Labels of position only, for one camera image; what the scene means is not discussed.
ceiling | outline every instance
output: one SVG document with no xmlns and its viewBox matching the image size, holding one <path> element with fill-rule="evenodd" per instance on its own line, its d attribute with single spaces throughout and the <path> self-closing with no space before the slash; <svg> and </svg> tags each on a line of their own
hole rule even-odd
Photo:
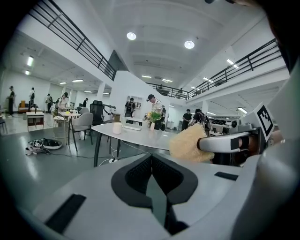
<svg viewBox="0 0 300 240">
<path fill-rule="evenodd" d="M 239 115 L 239 107 L 250 112 L 261 102 L 268 105 L 278 93 L 283 83 L 284 81 L 273 82 L 260 87 L 211 99 L 209 101 L 209 112 L 217 115 Z M 194 105 L 194 107 L 202 108 L 202 103 Z"/>
<path fill-rule="evenodd" d="M 163 83 L 161 78 L 172 80 L 168 86 L 175 88 L 193 80 L 202 67 L 199 60 L 203 64 L 211 59 L 205 59 L 203 52 L 208 46 L 213 48 L 212 42 L 245 10 L 223 0 L 213 4 L 204 0 L 90 0 L 90 3 L 117 47 L 125 50 L 123 58 L 132 61 L 132 73 L 156 84 Z M 234 35 L 234 27 L 229 27 Z M 128 32 L 134 32 L 136 40 L 127 39 Z M 195 43 L 193 49 L 184 47 L 188 40 Z"/>
<path fill-rule="evenodd" d="M 27 66 L 29 56 L 34 58 L 31 67 Z M 8 43 L 3 62 L 5 67 L 13 71 L 24 74 L 28 70 L 30 76 L 55 84 L 66 82 L 63 86 L 75 90 L 92 91 L 99 88 L 99 80 L 93 75 L 20 32 L 16 32 Z M 83 79 L 84 82 L 72 82 L 75 79 Z M 105 86 L 105 92 L 111 92 L 108 85 Z"/>
</svg>

pillar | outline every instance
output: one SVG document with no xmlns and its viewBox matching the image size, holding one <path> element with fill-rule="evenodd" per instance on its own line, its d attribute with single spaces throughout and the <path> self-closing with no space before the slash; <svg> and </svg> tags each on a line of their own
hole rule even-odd
<svg viewBox="0 0 300 240">
<path fill-rule="evenodd" d="M 97 93 L 98 101 L 102 101 L 104 88 L 105 88 L 105 82 L 101 82 L 99 85 L 99 88 L 98 88 L 98 93 Z"/>
<path fill-rule="evenodd" d="M 206 115 L 207 114 L 207 111 L 208 111 L 208 102 L 207 101 L 203 101 L 202 102 L 202 109 L 201 111 Z"/>
</svg>

black metal railing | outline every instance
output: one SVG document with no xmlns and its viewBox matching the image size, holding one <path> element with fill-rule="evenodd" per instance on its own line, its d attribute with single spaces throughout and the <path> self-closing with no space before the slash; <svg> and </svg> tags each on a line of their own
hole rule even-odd
<svg viewBox="0 0 300 240">
<path fill-rule="evenodd" d="M 114 80 L 116 70 L 54 1 L 39 1 L 29 12 L 29 15 L 72 46 L 110 79 Z"/>
<path fill-rule="evenodd" d="M 188 92 L 188 99 L 202 94 L 213 87 L 217 87 L 229 80 L 246 73 L 254 71 L 255 68 L 281 57 L 276 39 L 273 39 L 263 46 L 257 48 L 247 56 L 223 69 L 212 76 L 208 81 L 201 83 L 195 89 Z"/>
<path fill-rule="evenodd" d="M 168 96 L 172 98 L 178 98 L 178 99 L 188 99 L 188 92 L 184 90 L 180 90 L 177 88 L 171 88 L 167 86 L 163 86 L 160 84 L 153 84 L 150 82 L 147 82 L 151 87 L 153 87 L 156 91 L 158 91 L 163 96 Z"/>
</svg>

black slot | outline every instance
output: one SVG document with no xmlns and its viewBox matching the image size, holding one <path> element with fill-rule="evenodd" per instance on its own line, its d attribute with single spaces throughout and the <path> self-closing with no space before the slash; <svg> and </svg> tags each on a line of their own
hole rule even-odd
<svg viewBox="0 0 300 240">
<path fill-rule="evenodd" d="M 232 181 L 236 181 L 237 178 L 239 177 L 238 175 L 225 173 L 225 172 L 217 172 L 215 174 L 215 176 L 220 177 L 220 178 L 229 179 L 229 180 L 232 180 Z"/>
<path fill-rule="evenodd" d="M 85 196 L 72 194 L 45 222 L 45 224 L 52 230 L 63 233 L 85 199 Z"/>
</svg>

